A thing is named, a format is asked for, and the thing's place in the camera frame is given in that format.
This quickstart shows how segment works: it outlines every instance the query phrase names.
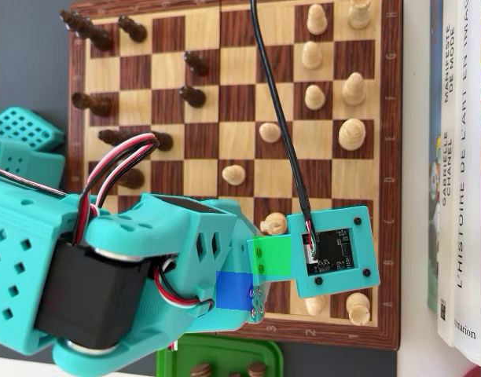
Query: book spine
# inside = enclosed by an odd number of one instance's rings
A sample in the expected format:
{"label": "book spine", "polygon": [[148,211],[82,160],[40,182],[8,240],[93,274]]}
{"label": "book spine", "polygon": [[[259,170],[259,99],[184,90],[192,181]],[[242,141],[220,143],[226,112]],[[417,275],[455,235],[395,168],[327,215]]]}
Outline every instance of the book spine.
{"label": "book spine", "polygon": [[456,188],[457,98],[459,77],[458,0],[443,2],[442,98],[439,161],[438,334],[453,346],[454,285],[456,256],[453,254],[454,198]]}
{"label": "book spine", "polygon": [[459,0],[462,43],[455,346],[481,366],[481,2]]}

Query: dark pawn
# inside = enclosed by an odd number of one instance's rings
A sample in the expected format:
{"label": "dark pawn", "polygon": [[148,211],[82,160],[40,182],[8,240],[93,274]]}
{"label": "dark pawn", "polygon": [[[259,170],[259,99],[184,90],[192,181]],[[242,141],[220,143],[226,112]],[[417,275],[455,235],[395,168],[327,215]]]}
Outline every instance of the dark pawn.
{"label": "dark pawn", "polygon": [[204,59],[199,57],[197,53],[186,51],[184,58],[185,63],[189,65],[190,71],[192,71],[193,73],[197,73],[200,76],[205,76],[209,73],[206,62],[204,61]]}
{"label": "dark pawn", "polygon": [[87,110],[89,108],[90,112],[97,116],[109,116],[111,112],[110,100],[106,98],[94,98],[85,93],[73,93],[71,103],[80,110]]}
{"label": "dark pawn", "polygon": [[120,28],[130,36],[130,39],[136,43],[144,42],[148,36],[146,27],[127,16],[121,16],[118,19],[118,26],[120,26]]}
{"label": "dark pawn", "polygon": [[194,89],[188,85],[179,90],[179,95],[194,108],[201,108],[206,102],[206,95],[202,90]]}
{"label": "dark pawn", "polygon": [[120,177],[116,183],[131,190],[140,189],[145,184],[145,175],[142,171],[133,167]]}

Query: dark brown chess piece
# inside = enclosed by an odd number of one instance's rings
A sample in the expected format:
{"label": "dark brown chess piece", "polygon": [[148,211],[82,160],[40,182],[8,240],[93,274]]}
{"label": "dark brown chess piece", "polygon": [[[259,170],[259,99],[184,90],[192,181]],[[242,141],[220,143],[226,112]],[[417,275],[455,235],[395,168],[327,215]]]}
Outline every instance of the dark brown chess piece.
{"label": "dark brown chess piece", "polygon": [[266,365],[261,361],[256,361],[248,365],[249,377],[264,377],[266,372]]}
{"label": "dark brown chess piece", "polygon": [[205,76],[209,73],[206,62],[202,59],[198,53],[192,51],[186,51],[184,55],[185,63],[190,67],[190,71],[197,73],[200,76]]}
{"label": "dark brown chess piece", "polygon": [[206,95],[202,90],[192,88],[188,85],[179,89],[179,95],[194,108],[201,108],[206,102]]}
{"label": "dark brown chess piece", "polygon": [[71,95],[71,103],[80,110],[90,109],[97,116],[109,116],[112,103],[107,98],[91,97],[88,94],[76,92]]}
{"label": "dark brown chess piece", "polygon": [[142,171],[133,167],[120,177],[116,183],[128,189],[140,189],[145,184],[145,175]]}
{"label": "dark brown chess piece", "polygon": [[208,363],[198,364],[190,370],[190,377],[211,377],[212,369]]}
{"label": "dark brown chess piece", "polygon": [[118,26],[120,26],[120,28],[130,36],[130,39],[136,43],[144,42],[148,36],[146,27],[127,16],[121,16],[118,19]]}

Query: dark square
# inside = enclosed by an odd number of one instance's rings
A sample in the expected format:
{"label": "dark square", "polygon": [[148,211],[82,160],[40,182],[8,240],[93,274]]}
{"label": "dark square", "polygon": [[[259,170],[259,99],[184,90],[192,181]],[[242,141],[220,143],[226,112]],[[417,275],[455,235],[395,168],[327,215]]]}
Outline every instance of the dark square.
{"label": "dark square", "polygon": [[111,103],[108,116],[97,116],[90,113],[90,125],[91,126],[118,126],[118,114],[119,114],[119,95],[114,93],[95,93],[90,95],[92,98],[105,98]]}
{"label": "dark square", "polygon": [[[89,161],[89,174],[92,173],[92,171],[94,170],[94,168],[96,167],[97,165],[97,161]],[[99,193],[99,189],[101,188],[102,184],[104,183],[104,180],[101,179],[99,182],[95,183],[94,186],[92,187],[92,191],[90,192],[92,195],[97,195]],[[109,190],[108,192],[108,195],[116,195],[118,190],[118,185],[113,185],[113,187]]]}
{"label": "dark square", "polygon": [[183,100],[176,89],[152,91],[152,124],[183,123]]}
{"label": "dark square", "polygon": [[219,87],[220,122],[255,120],[255,86],[231,85]]}
{"label": "dark square", "polygon": [[[265,50],[275,82],[292,82],[293,46],[267,46]],[[266,82],[259,54],[256,54],[256,82]]]}
{"label": "dark square", "polygon": [[152,57],[122,57],[120,59],[120,89],[149,89],[152,85]]}
{"label": "dark square", "polygon": [[[332,161],[330,159],[299,159],[303,183],[309,198],[332,197]],[[298,197],[293,182],[293,197]]]}
{"label": "dark square", "polygon": [[374,126],[373,120],[363,120],[365,124],[366,135],[363,145],[355,151],[348,151],[343,149],[338,142],[338,133],[340,127],[345,123],[345,120],[333,120],[333,158],[334,159],[372,159],[373,158],[373,139]]}
{"label": "dark square", "polygon": [[185,49],[185,17],[153,20],[153,53],[183,51]]}
{"label": "dark square", "polygon": [[255,34],[249,10],[221,12],[219,42],[221,47],[254,46]]}
{"label": "dark square", "polygon": [[193,51],[207,65],[208,72],[205,76],[193,73],[190,67],[186,66],[185,82],[190,86],[218,85],[219,83],[219,50],[203,49]]}
{"label": "dark square", "polygon": [[152,161],[153,194],[183,195],[183,161]]}
{"label": "dark square", "polygon": [[218,124],[185,124],[185,159],[218,158]]}
{"label": "dark square", "polygon": [[[325,104],[319,110],[310,110],[305,105],[305,91],[310,85],[317,85],[325,95]],[[293,119],[331,119],[333,116],[333,94],[331,82],[295,82],[293,89]]]}
{"label": "dark square", "polygon": [[[239,165],[246,170],[246,179],[240,185],[230,185],[222,177],[223,169]],[[255,161],[253,159],[218,160],[218,196],[253,196],[255,184]]]}
{"label": "dark square", "polygon": [[375,41],[335,42],[333,78],[345,80],[352,73],[360,73],[364,79],[375,77]]}
{"label": "dark square", "polygon": [[321,4],[325,11],[328,27],[325,32],[320,35],[311,34],[307,30],[307,17],[310,5],[298,5],[295,7],[295,42],[331,42],[333,40],[333,3],[328,2]]}
{"label": "dark square", "polygon": [[259,228],[259,223],[273,212],[281,212],[284,215],[291,214],[291,198],[255,198],[255,226]]}
{"label": "dark square", "polygon": [[[271,122],[276,126],[279,126],[277,122]],[[256,159],[287,159],[285,144],[282,141],[282,137],[275,143],[267,143],[262,139],[259,134],[259,128],[264,122],[256,122],[256,136],[255,136],[255,157]],[[288,125],[289,135],[292,136],[292,123],[286,122]]]}
{"label": "dark square", "polygon": [[120,55],[120,33],[117,24],[105,24],[97,25],[106,30],[109,36],[112,38],[112,48],[108,51],[100,51],[94,47],[94,44],[90,44],[90,59],[96,59],[100,57],[118,57]]}

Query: black cable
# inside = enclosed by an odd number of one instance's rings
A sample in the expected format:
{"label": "black cable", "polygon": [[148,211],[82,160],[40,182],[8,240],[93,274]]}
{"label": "black cable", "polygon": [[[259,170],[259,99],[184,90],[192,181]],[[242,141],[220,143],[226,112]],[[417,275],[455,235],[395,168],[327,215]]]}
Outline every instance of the black cable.
{"label": "black cable", "polygon": [[303,176],[300,170],[298,159],[296,158],[295,148],[291,141],[289,135],[288,125],[286,124],[285,114],[282,110],[281,101],[279,100],[279,94],[277,92],[277,87],[274,82],[274,77],[272,76],[272,71],[270,69],[270,63],[268,57],[266,56],[265,45],[263,43],[262,33],[259,28],[258,22],[258,10],[256,8],[256,0],[250,0],[251,2],[251,21],[253,26],[253,31],[255,32],[256,45],[258,46],[258,53],[262,61],[263,70],[265,71],[266,82],[269,87],[270,96],[272,97],[272,102],[274,103],[274,110],[279,122],[279,127],[281,128],[282,141],[285,143],[285,149],[288,154],[289,163],[293,172],[293,178],[295,179],[296,192],[298,193],[298,200],[300,203],[300,208],[303,213],[303,218],[305,221],[310,223],[310,234],[314,240],[317,239],[316,232],[314,229],[314,223],[312,222],[311,209],[309,198],[307,196],[307,189],[303,183]]}

